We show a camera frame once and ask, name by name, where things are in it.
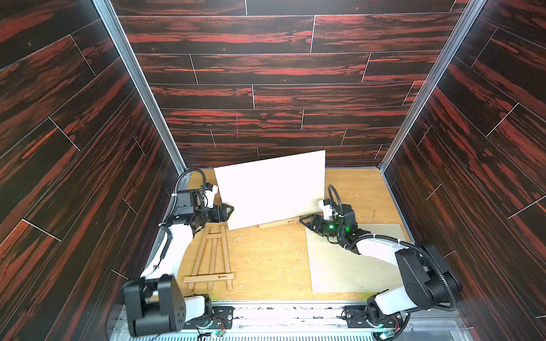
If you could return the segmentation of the pale plywood board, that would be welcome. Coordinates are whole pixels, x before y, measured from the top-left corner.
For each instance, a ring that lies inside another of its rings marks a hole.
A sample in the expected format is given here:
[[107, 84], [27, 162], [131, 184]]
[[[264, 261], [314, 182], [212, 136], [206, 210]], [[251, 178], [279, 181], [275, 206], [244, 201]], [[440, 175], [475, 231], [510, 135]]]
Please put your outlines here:
[[326, 152], [314, 151], [214, 169], [223, 203], [234, 207], [230, 230], [320, 211]]
[[314, 293], [375, 294], [402, 285], [395, 265], [346, 251], [310, 230], [306, 238]]

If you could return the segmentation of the wooden easel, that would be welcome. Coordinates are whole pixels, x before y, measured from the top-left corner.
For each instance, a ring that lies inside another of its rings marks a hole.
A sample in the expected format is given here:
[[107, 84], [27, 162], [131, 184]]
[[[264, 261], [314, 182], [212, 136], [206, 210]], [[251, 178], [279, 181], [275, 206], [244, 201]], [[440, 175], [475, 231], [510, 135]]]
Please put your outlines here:
[[188, 291], [194, 293], [197, 285], [206, 284], [212, 291], [223, 282], [227, 290], [234, 289], [235, 274], [230, 264], [228, 229], [226, 224], [214, 224], [203, 230], [192, 272], [183, 278]]
[[290, 225], [298, 224], [298, 223], [299, 223], [299, 217], [292, 217], [286, 220], [277, 220], [271, 223], [259, 224], [258, 227], [261, 230], [264, 230], [271, 227], [288, 227]]

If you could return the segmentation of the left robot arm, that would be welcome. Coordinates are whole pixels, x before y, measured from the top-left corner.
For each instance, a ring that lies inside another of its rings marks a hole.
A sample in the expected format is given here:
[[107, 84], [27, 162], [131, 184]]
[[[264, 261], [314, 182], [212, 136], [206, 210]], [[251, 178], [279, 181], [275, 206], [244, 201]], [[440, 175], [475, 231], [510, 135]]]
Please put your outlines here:
[[139, 278], [122, 286], [129, 334], [133, 338], [179, 332], [187, 323], [203, 329], [211, 323], [213, 306], [207, 294], [185, 297], [176, 281], [183, 256], [208, 223], [225, 223], [230, 205], [215, 205], [218, 187], [204, 180], [197, 189], [175, 187], [159, 229], [158, 250]]

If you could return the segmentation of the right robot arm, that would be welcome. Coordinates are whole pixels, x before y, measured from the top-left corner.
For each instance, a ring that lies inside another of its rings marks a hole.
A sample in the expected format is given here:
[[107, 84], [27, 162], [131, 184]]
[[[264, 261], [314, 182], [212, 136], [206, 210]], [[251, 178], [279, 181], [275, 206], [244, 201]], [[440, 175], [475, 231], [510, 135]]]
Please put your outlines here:
[[385, 261], [400, 272], [401, 286], [367, 300], [364, 316], [370, 324], [378, 325], [401, 312], [456, 311], [456, 295], [462, 291], [462, 283], [435, 245], [362, 230], [352, 207], [341, 202], [332, 185], [328, 186], [328, 198], [318, 203], [321, 214], [299, 219], [307, 230], [327, 239], [333, 237], [333, 243], [344, 250]]

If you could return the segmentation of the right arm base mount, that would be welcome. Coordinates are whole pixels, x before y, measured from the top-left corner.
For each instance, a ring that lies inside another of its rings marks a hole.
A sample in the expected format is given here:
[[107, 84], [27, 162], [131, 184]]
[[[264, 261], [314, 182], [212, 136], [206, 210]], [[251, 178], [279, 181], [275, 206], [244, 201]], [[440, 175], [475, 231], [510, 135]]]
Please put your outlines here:
[[375, 329], [400, 329], [403, 324], [402, 316], [399, 313], [385, 315], [374, 306], [368, 308], [366, 305], [347, 305], [341, 313], [341, 319], [347, 323], [349, 328], [375, 328]]

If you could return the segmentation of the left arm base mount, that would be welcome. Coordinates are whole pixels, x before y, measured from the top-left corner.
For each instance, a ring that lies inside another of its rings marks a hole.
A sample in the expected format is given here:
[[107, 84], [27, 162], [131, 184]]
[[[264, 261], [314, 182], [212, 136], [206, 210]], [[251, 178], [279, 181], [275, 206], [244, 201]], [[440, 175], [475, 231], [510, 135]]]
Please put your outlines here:
[[230, 330], [234, 318], [233, 306], [213, 306], [211, 313], [185, 323], [185, 330]]

